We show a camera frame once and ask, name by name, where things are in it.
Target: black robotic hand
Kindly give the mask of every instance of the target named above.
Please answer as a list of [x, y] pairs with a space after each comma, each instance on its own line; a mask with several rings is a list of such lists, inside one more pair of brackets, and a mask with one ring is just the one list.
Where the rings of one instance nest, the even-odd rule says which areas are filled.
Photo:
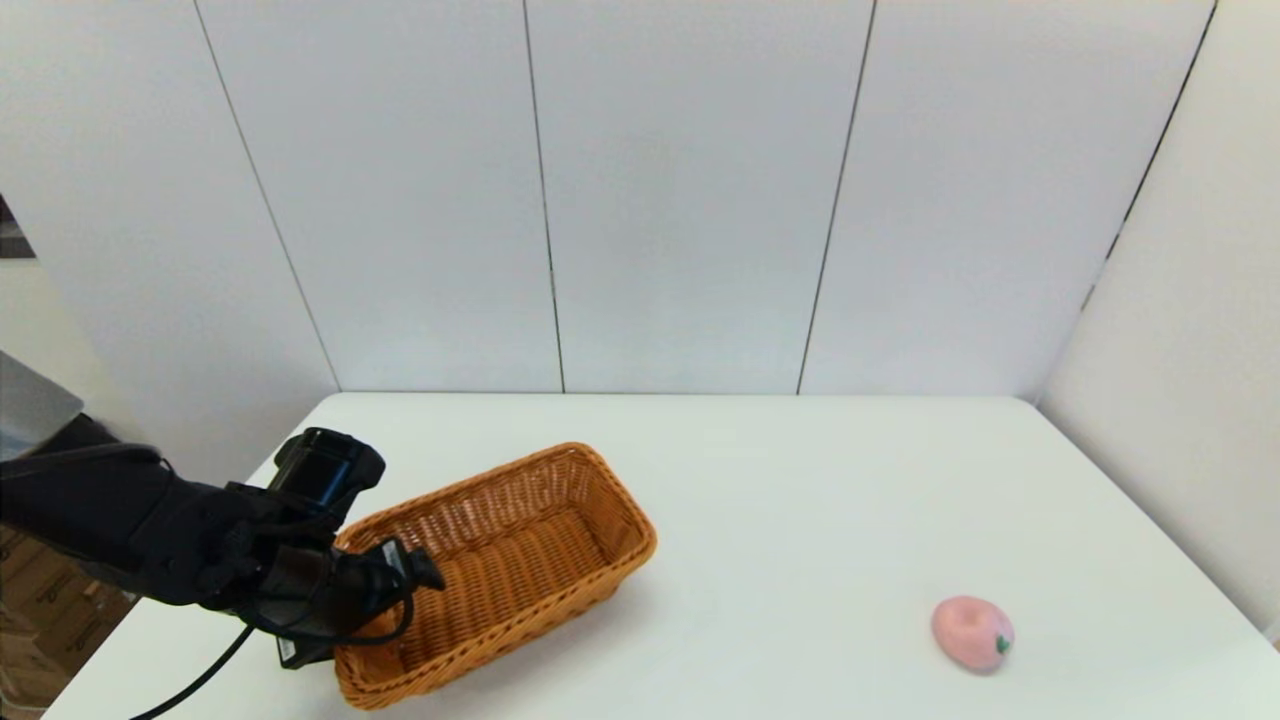
[[[141, 445], [13, 460], [0, 465], [0, 521], [122, 589], [239, 616], [276, 635], [284, 667], [332, 659], [335, 644], [398, 637], [412, 621], [413, 591], [444, 589], [426, 551], [396, 538], [362, 555], [333, 547], [356, 495], [381, 478], [381, 456], [310, 428], [275, 464], [262, 489], [183, 480]], [[404, 605], [396, 630], [353, 635], [396, 603]]]

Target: black cable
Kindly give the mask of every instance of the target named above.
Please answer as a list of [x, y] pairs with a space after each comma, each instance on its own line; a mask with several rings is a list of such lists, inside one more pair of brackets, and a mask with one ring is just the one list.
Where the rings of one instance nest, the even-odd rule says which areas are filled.
[[142, 715], [134, 716], [133, 720], [151, 720], [152, 717], [159, 717], [165, 712], [173, 710], [179, 702], [191, 697], [192, 693], [198, 691], [205, 683], [209, 682], [210, 678], [216, 675], [218, 671], [223, 669], [223, 665], [227, 665], [227, 661], [230, 660], [233, 655], [236, 655], [236, 651], [239, 650], [242, 644], [244, 644], [244, 641], [247, 641], [251, 634], [253, 634], [253, 626], [247, 625], [243, 630], [241, 630], [241, 634], [236, 638], [236, 642], [233, 642], [230, 647], [223, 651], [221, 657], [215, 660], [214, 664], [209, 666], [209, 670], [205, 670], [189, 685], [183, 688], [180, 693], [170, 697], [169, 700], [161, 702], [160, 705], [152, 707], [151, 710], [143, 712]]

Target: white table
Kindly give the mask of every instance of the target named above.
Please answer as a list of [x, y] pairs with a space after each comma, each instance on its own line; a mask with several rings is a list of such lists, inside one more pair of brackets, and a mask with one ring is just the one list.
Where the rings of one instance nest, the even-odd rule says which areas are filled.
[[[1280, 717], [1280, 655], [1015, 400], [339, 395], [307, 425], [387, 459], [352, 520], [580, 439], [658, 529], [613, 600], [378, 717]], [[957, 593], [1014, 620], [995, 676], [933, 643], [929, 614]], [[147, 710], [238, 629], [145, 601], [46, 719]], [[360, 715], [332, 665], [280, 670], [261, 633], [170, 714]]]

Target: wicker basket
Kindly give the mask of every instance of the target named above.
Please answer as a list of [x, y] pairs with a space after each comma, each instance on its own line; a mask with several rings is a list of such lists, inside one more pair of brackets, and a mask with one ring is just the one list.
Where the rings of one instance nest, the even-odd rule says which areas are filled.
[[[347, 702], [375, 710], [431, 692], [607, 600], [657, 547], [653, 525], [594, 450], [567, 443], [375, 512], [342, 532], [426, 547], [448, 589], [413, 594], [398, 641], [339, 646]], [[389, 632], [397, 607], [362, 634]]]

